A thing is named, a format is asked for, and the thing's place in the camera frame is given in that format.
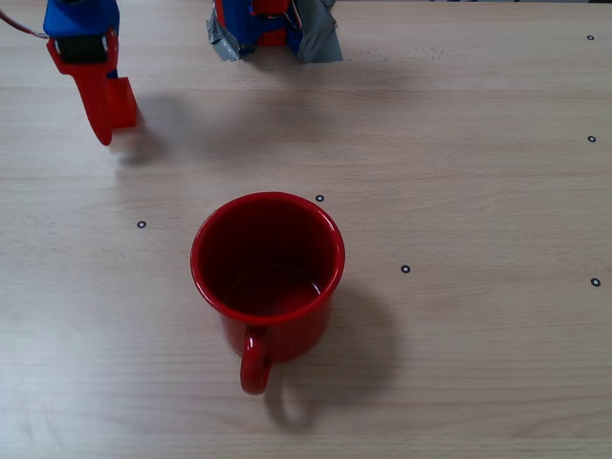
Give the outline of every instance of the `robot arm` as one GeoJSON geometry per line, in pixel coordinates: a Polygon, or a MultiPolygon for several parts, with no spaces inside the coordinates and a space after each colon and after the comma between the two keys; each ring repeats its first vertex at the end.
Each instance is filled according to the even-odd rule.
{"type": "Polygon", "coordinates": [[[120,14],[116,0],[48,0],[43,29],[57,70],[70,75],[99,141],[137,123],[129,80],[119,78],[120,14]]]}

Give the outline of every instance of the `mug rim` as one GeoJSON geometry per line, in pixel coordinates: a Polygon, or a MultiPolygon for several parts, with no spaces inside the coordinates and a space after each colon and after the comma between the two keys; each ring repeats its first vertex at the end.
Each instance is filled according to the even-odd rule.
{"type": "Polygon", "coordinates": [[[327,301],[327,299],[331,296],[332,292],[336,289],[340,282],[342,272],[344,271],[344,259],[344,241],[342,240],[342,236],[334,220],[332,220],[332,218],[322,208],[311,203],[310,201],[299,196],[295,196],[294,194],[284,193],[280,191],[267,191],[247,194],[245,196],[241,196],[232,201],[229,201],[228,203],[217,208],[214,212],[212,212],[212,214],[210,214],[210,216],[202,224],[200,229],[198,229],[195,239],[193,240],[193,244],[191,246],[191,254],[189,256],[189,262],[191,265],[191,276],[193,277],[193,281],[195,282],[196,287],[200,291],[200,294],[204,297],[207,303],[226,317],[233,318],[235,320],[239,320],[241,322],[255,326],[268,326],[280,322],[294,320],[296,318],[303,317],[311,311],[315,310],[317,307],[322,306],[325,301],[327,301]],[[334,271],[332,272],[330,280],[326,283],[325,288],[322,290],[320,295],[317,296],[311,302],[296,309],[295,311],[291,311],[289,313],[281,314],[278,316],[255,316],[251,314],[241,313],[239,311],[236,311],[235,309],[232,309],[230,306],[225,304],[224,301],[222,301],[212,293],[207,283],[203,279],[200,263],[198,263],[198,253],[200,253],[202,245],[204,244],[205,233],[208,227],[214,225],[223,215],[235,209],[236,207],[262,200],[284,201],[286,203],[305,208],[321,223],[324,223],[329,227],[329,234],[336,249],[334,271]]]}

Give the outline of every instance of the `red mug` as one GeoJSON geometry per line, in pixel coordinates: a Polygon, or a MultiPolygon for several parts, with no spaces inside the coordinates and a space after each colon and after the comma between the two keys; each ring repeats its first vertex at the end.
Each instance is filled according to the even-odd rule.
{"type": "Polygon", "coordinates": [[[273,362],[318,341],[343,270],[338,227],[305,199],[255,193],[208,217],[193,241],[191,274],[242,356],[245,392],[262,394],[273,362]]]}

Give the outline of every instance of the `red cable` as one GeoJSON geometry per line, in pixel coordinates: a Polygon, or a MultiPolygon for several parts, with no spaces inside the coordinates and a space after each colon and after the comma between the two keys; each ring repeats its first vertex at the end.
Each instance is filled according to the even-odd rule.
{"type": "Polygon", "coordinates": [[[43,39],[49,38],[49,36],[46,33],[35,32],[32,29],[28,29],[26,26],[22,26],[18,22],[13,21],[8,16],[6,16],[2,10],[0,10],[0,19],[2,19],[4,22],[9,24],[10,26],[15,27],[17,30],[21,32],[29,33],[31,35],[37,36],[38,38],[43,38],[43,39]]]}

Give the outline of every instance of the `gray tape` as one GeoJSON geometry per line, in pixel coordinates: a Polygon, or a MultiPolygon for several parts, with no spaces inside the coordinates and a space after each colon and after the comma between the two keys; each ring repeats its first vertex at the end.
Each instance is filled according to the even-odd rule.
{"type": "Polygon", "coordinates": [[[336,0],[295,0],[304,33],[297,52],[297,58],[302,62],[342,60],[336,19],[329,12],[335,3],[336,0]]]}
{"type": "Polygon", "coordinates": [[[207,21],[208,41],[214,51],[223,60],[238,60],[240,58],[240,45],[238,40],[225,27],[219,24],[217,19],[217,9],[214,1],[212,2],[212,14],[207,21]]]}

